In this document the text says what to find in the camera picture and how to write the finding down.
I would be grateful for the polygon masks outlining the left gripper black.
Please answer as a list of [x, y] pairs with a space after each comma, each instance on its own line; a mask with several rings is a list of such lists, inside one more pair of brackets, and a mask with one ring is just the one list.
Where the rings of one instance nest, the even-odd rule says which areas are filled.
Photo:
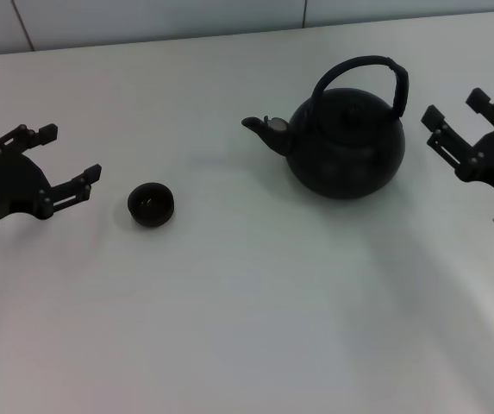
[[77, 177], [50, 186], [44, 172], [24, 154], [57, 139], [58, 127], [51, 123], [37, 131], [21, 124], [0, 138], [0, 220], [22, 213], [47, 220], [54, 213], [83, 203], [101, 176], [96, 164]]

